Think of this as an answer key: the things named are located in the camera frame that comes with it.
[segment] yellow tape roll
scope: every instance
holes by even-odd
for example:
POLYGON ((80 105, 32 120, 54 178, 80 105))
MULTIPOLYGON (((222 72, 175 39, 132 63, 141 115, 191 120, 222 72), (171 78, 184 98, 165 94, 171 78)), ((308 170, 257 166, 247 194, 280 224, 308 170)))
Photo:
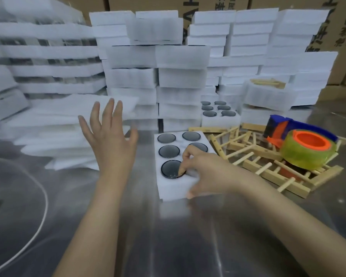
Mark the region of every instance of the yellow tape roll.
POLYGON ((315 170, 336 151, 336 144, 315 132, 291 130, 280 149, 281 156, 289 163, 307 170, 315 170))

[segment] right hand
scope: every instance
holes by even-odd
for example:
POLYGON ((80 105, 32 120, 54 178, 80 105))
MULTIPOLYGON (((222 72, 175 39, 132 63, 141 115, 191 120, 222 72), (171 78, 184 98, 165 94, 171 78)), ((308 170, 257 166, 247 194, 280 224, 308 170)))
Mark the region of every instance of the right hand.
POLYGON ((195 169, 200 176, 199 182, 187 193, 188 199, 203 192, 236 192, 242 184, 248 183, 255 176, 250 171, 234 166, 216 154, 205 153, 193 145, 185 149, 182 158, 179 175, 187 169, 195 169))

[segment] gray lens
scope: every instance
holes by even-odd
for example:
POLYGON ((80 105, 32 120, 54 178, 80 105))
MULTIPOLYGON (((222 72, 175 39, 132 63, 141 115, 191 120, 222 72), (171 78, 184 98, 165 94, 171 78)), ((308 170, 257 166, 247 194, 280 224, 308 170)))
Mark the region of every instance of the gray lens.
POLYGON ((234 117, 235 115, 234 111, 222 111, 222 117, 234 117))
POLYGON ((231 107, 230 106, 227 106, 227 105, 219 105, 218 106, 218 110, 230 110, 231 107))
POLYGON ((179 155, 179 148, 173 145, 165 145, 159 149, 159 155, 164 158, 173 158, 179 155))
POLYGON ((224 101, 215 101, 214 104, 215 105, 227 105, 227 103, 224 101))
POLYGON ((212 111, 212 110, 214 110, 214 108, 212 106, 201 106, 201 109, 203 111, 212 111))
POLYGON ((203 115, 206 117, 215 117, 217 113, 215 111, 205 111, 203 112, 203 115))
POLYGON ((168 179, 176 179, 182 177, 185 174, 185 172, 182 175, 178 176, 178 170, 180 165, 181 162, 178 160, 168 160, 161 166, 161 173, 164 177, 168 179))
POLYGON ((161 134, 157 137, 157 140, 162 144, 172 143, 175 141, 175 135, 170 133, 161 134))
POLYGON ((206 153, 208 152, 208 147, 202 143, 191 143, 190 145, 193 145, 206 153))
POLYGON ((197 132, 193 132, 193 131, 187 131, 185 133, 182 134, 183 139, 187 140, 187 141, 198 141, 201 138, 201 135, 198 134, 197 132))

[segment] metal table surface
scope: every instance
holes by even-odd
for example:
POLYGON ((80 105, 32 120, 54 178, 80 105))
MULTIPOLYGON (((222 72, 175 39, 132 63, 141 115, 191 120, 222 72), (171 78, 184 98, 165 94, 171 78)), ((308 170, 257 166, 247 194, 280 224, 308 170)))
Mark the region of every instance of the metal table surface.
MULTIPOLYGON (((346 105, 338 105, 342 116, 325 104, 313 110, 309 122, 346 137, 346 105)), ((49 211, 37 239, 0 276, 51 276, 87 209, 98 172, 45 170, 50 158, 23 155, 19 149, 0 142, 0 157, 21 164, 42 183, 49 211)), ((346 238, 346 146, 332 164, 345 169, 307 199, 285 195, 346 238)), ((121 205, 115 276, 306 276, 241 197, 161 202, 154 165, 153 132, 141 132, 121 205)), ((2 163, 0 199, 1 265, 36 232, 44 199, 27 176, 2 163)))

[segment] hand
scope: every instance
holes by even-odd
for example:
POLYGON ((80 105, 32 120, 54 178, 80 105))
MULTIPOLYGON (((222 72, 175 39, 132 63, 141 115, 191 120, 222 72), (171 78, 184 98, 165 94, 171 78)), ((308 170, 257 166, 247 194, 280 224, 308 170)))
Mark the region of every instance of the hand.
POLYGON ((100 177, 112 177, 127 182, 135 162, 138 132, 131 129, 131 136, 126 140, 122 127, 123 105, 118 101, 115 111, 114 99, 111 98, 99 120, 100 103, 95 102, 90 116, 89 129, 83 116, 78 116, 82 133, 94 151, 100 169, 100 177))
POLYGON ((249 184, 254 177, 258 177, 244 168, 232 165, 216 154, 205 153, 193 145, 185 149, 182 158, 179 175, 187 169, 195 169, 200 175, 199 182, 188 192, 188 199, 203 192, 236 192, 242 185, 249 184))

